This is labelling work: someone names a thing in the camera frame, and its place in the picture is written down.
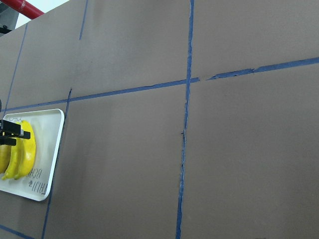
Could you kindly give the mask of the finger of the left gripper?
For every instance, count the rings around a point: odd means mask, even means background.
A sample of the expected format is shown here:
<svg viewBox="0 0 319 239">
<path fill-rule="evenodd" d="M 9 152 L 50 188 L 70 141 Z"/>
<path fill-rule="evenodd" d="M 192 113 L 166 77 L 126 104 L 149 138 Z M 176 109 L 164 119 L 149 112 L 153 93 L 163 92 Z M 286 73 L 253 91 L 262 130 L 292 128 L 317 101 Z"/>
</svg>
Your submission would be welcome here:
<svg viewBox="0 0 319 239">
<path fill-rule="evenodd" d="M 23 139 L 30 139 L 31 135 L 29 131 L 24 131 L 20 124 L 7 120 L 0 120 L 0 138 L 17 137 Z"/>
<path fill-rule="evenodd" d="M 16 146 L 16 139 L 10 137 L 1 137 L 0 145 Z"/>
</svg>

